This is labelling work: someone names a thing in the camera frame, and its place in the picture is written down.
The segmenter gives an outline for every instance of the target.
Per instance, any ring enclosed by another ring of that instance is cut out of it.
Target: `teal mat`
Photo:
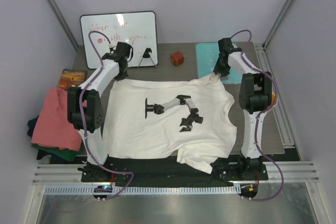
[[[198,77],[204,77],[212,73],[219,54],[218,43],[198,43],[196,45]],[[222,81],[224,84],[241,83],[241,76],[233,68],[230,74]]]

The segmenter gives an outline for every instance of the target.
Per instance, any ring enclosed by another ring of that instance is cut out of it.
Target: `whiteboard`
[[[128,63],[129,67],[137,67],[146,48],[151,48],[151,58],[154,64],[158,63],[156,21],[154,12],[114,13],[83,15],[80,17],[80,26],[86,61],[88,68],[94,69],[100,66],[99,59],[89,41],[90,31],[104,33],[113,45],[118,41],[126,42],[133,47],[134,55]],[[100,34],[91,34],[100,56],[109,52],[108,41]],[[150,58],[144,58],[140,67],[153,66]]]

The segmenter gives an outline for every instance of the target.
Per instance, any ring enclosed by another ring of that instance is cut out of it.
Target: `red cube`
[[[180,51],[177,51],[170,55],[170,61],[174,66],[181,65],[184,61],[184,55]]]

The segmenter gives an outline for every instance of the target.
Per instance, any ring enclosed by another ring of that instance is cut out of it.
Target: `green cloth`
[[[32,147],[45,151],[45,152],[53,153],[69,162],[73,161],[78,154],[78,152],[73,151],[73,150],[69,150],[69,149],[60,150],[59,148],[42,147],[42,146],[39,146],[38,144],[32,144]]]

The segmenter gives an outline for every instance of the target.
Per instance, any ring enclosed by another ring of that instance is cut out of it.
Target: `table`
[[[252,42],[235,42],[235,44],[238,47],[244,48],[247,58],[256,67],[259,67]],[[144,81],[190,81],[197,79],[196,45],[197,43],[158,44],[157,54],[159,64],[157,68],[129,68],[127,70],[129,79]],[[184,63],[177,67],[170,62],[170,54],[176,51],[180,51],[185,56]],[[87,77],[94,72],[94,69],[88,69],[87,67],[83,46],[79,47],[72,68],[75,70],[87,70]],[[112,86],[113,81],[110,82],[101,96],[104,111],[107,110]],[[240,84],[226,84],[225,88],[235,99],[235,103],[229,112],[229,119],[237,126],[237,140],[232,149],[232,154],[239,154],[244,141],[244,114],[238,102]],[[273,112],[269,112],[265,117],[264,126],[262,128],[261,148],[266,154],[283,154],[285,152]],[[86,155],[86,151],[83,147],[79,155]]]

